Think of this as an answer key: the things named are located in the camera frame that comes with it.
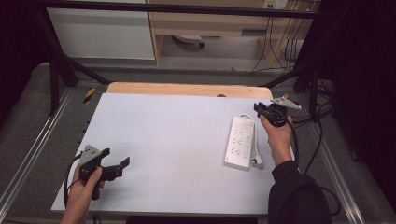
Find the wall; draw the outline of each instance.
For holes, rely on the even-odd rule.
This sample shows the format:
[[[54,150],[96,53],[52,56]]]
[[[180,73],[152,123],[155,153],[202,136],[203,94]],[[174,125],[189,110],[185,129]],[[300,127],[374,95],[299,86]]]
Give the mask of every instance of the wall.
[[[49,8],[49,15],[62,48],[70,57],[154,60],[146,12]]]

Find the black sleeve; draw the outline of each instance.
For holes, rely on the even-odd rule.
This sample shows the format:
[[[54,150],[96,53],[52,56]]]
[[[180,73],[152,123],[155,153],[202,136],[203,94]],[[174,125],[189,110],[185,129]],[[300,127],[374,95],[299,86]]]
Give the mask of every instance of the black sleeve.
[[[275,184],[268,201],[268,223],[332,223],[329,205],[316,181],[302,175],[294,161],[273,171]]]

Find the table surface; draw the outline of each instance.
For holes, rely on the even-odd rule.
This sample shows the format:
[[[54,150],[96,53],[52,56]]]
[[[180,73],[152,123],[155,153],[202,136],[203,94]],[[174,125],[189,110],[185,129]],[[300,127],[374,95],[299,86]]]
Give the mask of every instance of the table surface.
[[[195,91],[201,96],[192,96]],[[239,91],[246,97],[210,97],[236,95]],[[101,150],[109,147],[110,155],[102,160],[104,166],[118,164],[128,156],[131,164],[123,177],[106,183],[90,211],[168,216],[266,214],[274,163],[265,130],[258,129],[262,169],[242,171],[223,163],[233,116],[244,113],[255,117],[253,103],[270,103],[257,95],[248,98],[246,93],[250,91],[252,95],[271,97],[265,88],[111,84],[77,154],[86,145]],[[52,210],[62,212],[63,190],[59,192]]]

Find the person's hand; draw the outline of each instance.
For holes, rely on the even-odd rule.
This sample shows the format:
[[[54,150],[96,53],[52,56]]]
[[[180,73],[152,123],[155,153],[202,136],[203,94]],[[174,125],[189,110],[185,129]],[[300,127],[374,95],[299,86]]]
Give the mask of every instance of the person's hand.
[[[268,143],[272,149],[272,156],[274,159],[275,166],[279,165],[284,161],[291,161],[290,154],[290,143],[291,143],[291,128],[288,124],[282,127],[274,127],[268,119],[260,115],[260,121],[265,131],[268,133]]]
[[[74,183],[70,187],[70,196],[61,223],[85,223],[88,218],[93,188],[102,175],[102,167],[96,168],[87,183],[79,179],[79,166],[73,174]]]

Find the white power strip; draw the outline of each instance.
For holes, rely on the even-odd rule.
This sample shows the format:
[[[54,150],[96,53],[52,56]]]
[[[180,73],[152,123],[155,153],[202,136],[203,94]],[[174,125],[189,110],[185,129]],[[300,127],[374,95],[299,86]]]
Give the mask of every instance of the white power strip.
[[[233,117],[224,159],[226,165],[242,170],[249,168],[253,134],[254,121],[252,119]]]

